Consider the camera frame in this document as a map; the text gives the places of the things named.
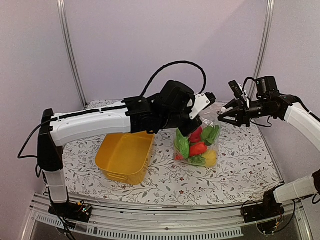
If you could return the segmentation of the red toy apple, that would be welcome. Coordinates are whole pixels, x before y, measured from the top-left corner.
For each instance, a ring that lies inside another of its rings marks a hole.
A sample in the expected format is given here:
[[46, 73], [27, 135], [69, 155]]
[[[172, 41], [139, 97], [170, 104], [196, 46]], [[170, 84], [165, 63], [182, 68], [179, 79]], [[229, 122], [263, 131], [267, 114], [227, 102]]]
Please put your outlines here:
[[203, 132], [203, 128], [200, 126], [189, 136], [189, 142], [192, 144], [198, 143], [201, 141], [201, 135]]

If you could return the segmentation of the green toy cucumber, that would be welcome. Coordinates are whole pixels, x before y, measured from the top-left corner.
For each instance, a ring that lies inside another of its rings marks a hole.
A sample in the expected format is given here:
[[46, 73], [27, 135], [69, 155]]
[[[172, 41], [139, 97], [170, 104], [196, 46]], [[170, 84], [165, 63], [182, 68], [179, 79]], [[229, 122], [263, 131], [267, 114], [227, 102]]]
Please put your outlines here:
[[183, 160], [188, 160], [190, 157], [190, 142], [188, 136], [183, 136], [177, 128], [174, 139], [175, 150], [181, 155]]

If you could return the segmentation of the green toy lettuce leaf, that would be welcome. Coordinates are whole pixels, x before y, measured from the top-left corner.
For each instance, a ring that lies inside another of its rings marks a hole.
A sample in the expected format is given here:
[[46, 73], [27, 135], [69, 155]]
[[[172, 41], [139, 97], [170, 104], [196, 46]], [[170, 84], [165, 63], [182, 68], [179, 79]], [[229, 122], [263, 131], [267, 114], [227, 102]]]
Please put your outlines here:
[[203, 129], [200, 137], [206, 146], [211, 146], [215, 143], [216, 139], [219, 137], [219, 134], [220, 134], [219, 125], [214, 125], [214, 126], [208, 125]]

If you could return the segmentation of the red toy tomato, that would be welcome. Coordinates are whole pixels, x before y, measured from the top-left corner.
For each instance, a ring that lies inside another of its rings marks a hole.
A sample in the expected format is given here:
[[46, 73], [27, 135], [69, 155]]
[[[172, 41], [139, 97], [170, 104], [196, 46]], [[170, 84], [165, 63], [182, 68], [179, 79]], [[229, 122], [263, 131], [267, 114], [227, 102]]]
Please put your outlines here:
[[202, 155], [207, 151], [208, 147], [204, 142], [198, 142], [189, 148], [189, 157]]

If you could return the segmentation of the clear zip top bag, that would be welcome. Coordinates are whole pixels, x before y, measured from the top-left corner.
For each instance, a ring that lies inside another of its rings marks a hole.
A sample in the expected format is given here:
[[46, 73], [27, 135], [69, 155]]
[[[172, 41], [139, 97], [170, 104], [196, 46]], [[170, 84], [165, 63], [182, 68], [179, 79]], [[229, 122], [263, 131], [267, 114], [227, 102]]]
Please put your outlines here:
[[215, 103], [200, 113], [202, 125], [189, 136], [176, 130], [174, 159], [192, 166], [211, 168], [216, 165], [219, 154], [219, 137], [222, 130], [218, 112], [222, 105]]

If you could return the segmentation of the orange toy carrot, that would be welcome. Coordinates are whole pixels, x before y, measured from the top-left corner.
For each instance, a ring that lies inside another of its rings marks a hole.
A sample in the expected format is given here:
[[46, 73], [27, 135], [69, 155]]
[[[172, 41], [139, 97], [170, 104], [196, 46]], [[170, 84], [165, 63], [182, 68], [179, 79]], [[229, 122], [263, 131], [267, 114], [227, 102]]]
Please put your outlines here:
[[184, 159], [184, 157], [182, 155], [180, 155], [180, 154], [176, 154], [174, 156], [174, 159], [177, 160], [177, 161], [182, 161]]

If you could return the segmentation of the green toy grapes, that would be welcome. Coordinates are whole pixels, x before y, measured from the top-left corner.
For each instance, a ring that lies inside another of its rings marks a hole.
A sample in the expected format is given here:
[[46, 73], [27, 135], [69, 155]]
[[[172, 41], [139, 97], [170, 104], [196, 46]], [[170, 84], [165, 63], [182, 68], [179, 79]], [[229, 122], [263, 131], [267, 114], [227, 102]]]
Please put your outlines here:
[[205, 166], [206, 158], [202, 155], [195, 155], [187, 159], [187, 163], [193, 166]]

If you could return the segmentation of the yellow toy lemon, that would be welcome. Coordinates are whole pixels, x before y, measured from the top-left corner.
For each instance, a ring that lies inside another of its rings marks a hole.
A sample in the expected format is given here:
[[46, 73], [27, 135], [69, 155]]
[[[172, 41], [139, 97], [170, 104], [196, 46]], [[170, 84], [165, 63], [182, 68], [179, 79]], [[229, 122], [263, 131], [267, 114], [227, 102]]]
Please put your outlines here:
[[207, 150], [202, 157], [205, 167], [213, 167], [217, 163], [217, 152], [215, 150]]

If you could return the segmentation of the yellow plastic basket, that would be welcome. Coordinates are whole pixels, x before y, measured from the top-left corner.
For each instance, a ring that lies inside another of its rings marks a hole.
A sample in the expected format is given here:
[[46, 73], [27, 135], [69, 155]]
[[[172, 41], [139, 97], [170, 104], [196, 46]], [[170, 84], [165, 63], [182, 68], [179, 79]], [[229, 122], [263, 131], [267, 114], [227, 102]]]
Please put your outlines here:
[[146, 132], [108, 134], [97, 152], [95, 164], [109, 180], [139, 185], [148, 170], [154, 138]]

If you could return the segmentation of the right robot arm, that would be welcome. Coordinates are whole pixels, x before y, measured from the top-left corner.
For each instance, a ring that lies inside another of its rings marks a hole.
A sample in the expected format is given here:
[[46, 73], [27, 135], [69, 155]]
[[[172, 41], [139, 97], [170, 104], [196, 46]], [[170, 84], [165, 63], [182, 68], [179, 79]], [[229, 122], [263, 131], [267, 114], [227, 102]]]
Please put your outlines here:
[[[304, 105], [302, 100], [278, 90], [274, 76], [253, 79], [256, 85], [256, 100], [251, 100], [245, 87], [235, 80], [228, 84], [235, 98], [220, 111], [218, 120], [236, 127], [249, 127], [252, 119], [268, 117], [280, 119], [297, 129], [317, 149], [320, 147], [320, 119]], [[264, 194], [266, 200], [259, 206], [262, 218], [269, 218], [278, 210], [278, 204], [297, 199], [305, 199], [320, 192], [320, 172], [276, 187]]]

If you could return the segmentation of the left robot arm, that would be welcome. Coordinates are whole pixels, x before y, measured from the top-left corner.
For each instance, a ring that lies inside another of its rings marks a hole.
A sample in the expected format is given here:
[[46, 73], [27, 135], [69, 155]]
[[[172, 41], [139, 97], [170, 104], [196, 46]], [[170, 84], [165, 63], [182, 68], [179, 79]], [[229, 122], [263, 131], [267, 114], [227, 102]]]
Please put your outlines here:
[[157, 134], [178, 128], [184, 137], [201, 124], [199, 114], [211, 101], [205, 93], [194, 93], [187, 85], [170, 80], [151, 97], [129, 97], [107, 107], [72, 113], [43, 112], [35, 127], [37, 164], [43, 170], [55, 209], [63, 216], [74, 213], [69, 202], [63, 171], [63, 146], [70, 142], [107, 134]]

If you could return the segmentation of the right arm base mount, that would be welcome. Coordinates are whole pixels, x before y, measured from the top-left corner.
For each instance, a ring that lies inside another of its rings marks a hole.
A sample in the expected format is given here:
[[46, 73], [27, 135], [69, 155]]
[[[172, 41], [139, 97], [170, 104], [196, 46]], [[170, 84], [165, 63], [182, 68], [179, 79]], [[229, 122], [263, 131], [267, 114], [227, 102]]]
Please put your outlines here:
[[264, 235], [274, 234], [282, 221], [285, 213], [282, 203], [277, 203], [274, 197], [275, 189], [266, 191], [263, 194], [261, 203], [253, 200], [247, 200], [241, 206], [240, 213], [244, 218], [245, 223], [257, 222], [273, 217], [279, 217], [279, 220], [272, 220], [271, 223], [261, 223], [258, 230]]

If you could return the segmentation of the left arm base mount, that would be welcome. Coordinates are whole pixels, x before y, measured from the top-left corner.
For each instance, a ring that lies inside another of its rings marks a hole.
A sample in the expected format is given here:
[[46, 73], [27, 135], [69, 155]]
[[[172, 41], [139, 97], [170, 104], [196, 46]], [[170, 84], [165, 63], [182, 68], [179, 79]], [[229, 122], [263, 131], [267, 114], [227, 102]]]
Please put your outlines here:
[[78, 222], [88, 223], [92, 214], [92, 205], [80, 201], [73, 203], [67, 201], [65, 203], [52, 202], [48, 212], [63, 220], [74, 220]]

